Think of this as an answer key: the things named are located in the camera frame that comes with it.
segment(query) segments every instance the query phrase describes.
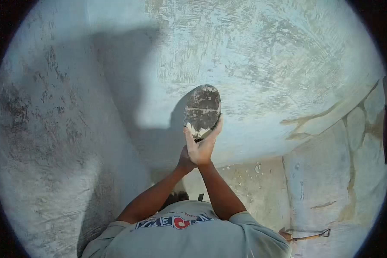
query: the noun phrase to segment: crack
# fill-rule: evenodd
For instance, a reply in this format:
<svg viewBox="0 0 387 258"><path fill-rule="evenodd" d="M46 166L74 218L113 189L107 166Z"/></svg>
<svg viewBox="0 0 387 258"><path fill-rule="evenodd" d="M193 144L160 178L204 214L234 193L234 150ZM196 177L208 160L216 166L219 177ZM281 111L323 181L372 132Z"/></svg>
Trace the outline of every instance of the crack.
<svg viewBox="0 0 387 258"><path fill-rule="evenodd" d="M314 206L314 207L311 207L311 209L318 209L318 208L324 208L324 207L327 207L327 206L330 206L332 205L333 203L336 203L337 201L329 201L325 204L322 204L322 205L317 205L317 206Z"/></svg>

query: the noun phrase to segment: finger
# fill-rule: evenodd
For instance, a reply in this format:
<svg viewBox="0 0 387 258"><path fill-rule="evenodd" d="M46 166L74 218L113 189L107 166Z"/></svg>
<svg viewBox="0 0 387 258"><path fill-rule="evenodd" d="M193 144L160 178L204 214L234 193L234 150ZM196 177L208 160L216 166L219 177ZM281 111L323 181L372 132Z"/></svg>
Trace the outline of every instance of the finger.
<svg viewBox="0 0 387 258"><path fill-rule="evenodd" d="M216 139L217 136L221 133L222 131L222 125L224 124L224 116L223 114L220 115L220 118L218 120L218 124L217 126L215 127L215 129L208 135L207 138L210 138L210 139Z"/></svg>
<svg viewBox="0 0 387 258"><path fill-rule="evenodd" d="M192 150L195 147L196 142L194 140L194 137L192 136L191 131L187 127L184 127L184 134L185 134L185 140L186 140L186 147L188 151Z"/></svg>

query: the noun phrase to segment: t-shirt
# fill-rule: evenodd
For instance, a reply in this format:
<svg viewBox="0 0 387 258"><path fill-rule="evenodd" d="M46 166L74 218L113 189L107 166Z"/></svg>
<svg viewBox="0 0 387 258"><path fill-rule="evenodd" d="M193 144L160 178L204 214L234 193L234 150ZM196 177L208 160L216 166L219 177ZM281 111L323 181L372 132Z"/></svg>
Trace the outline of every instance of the t-shirt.
<svg viewBox="0 0 387 258"><path fill-rule="evenodd" d="M226 221L218 218L210 203L187 200L135 224L112 222L87 245L82 258L290 256L287 241L248 212Z"/></svg>

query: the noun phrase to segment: concrete wall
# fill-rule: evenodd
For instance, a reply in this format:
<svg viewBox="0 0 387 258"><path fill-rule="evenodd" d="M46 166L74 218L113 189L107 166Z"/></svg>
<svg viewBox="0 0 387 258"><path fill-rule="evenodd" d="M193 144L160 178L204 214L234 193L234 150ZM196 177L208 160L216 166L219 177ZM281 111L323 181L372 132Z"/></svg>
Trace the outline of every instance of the concrete wall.
<svg viewBox="0 0 387 258"><path fill-rule="evenodd" d="M40 2L0 70L0 199L31 257L77 257L151 183L87 33L84 2Z"/></svg>
<svg viewBox="0 0 387 258"><path fill-rule="evenodd" d="M358 107L284 156L294 257L353 257L380 212L387 189L382 145L383 81Z"/></svg>
<svg viewBox="0 0 387 258"><path fill-rule="evenodd" d="M226 114L213 154L219 165L289 152L354 108L383 75L344 1L93 0L88 12L93 30L145 23L158 32L139 74L138 128L172 130L186 93L204 83L218 88ZM121 87L111 84L113 92ZM149 144L142 137L136 145Z"/></svg>
<svg viewBox="0 0 387 258"><path fill-rule="evenodd" d="M74 257L175 165L197 85L224 165L289 152L382 74L344 2L40 1L0 70L0 198L33 257Z"/></svg>

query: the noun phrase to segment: person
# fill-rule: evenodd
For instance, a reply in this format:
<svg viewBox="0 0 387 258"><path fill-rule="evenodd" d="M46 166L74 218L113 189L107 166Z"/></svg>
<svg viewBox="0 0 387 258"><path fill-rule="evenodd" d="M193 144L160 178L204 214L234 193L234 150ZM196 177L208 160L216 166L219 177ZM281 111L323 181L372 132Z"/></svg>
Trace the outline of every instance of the person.
<svg viewBox="0 0 387 258"><path fill-rule="evenodd" d="M174 171L130 202L117 221L89 242L82 258L291 257L288 242L247 212L214 167L211 154L222 123L221 116L198 143L184 128L186 146ZM189 200L186 194L169 201L176 196L170 195L176 183L196 167L210 203Z"/></svg>

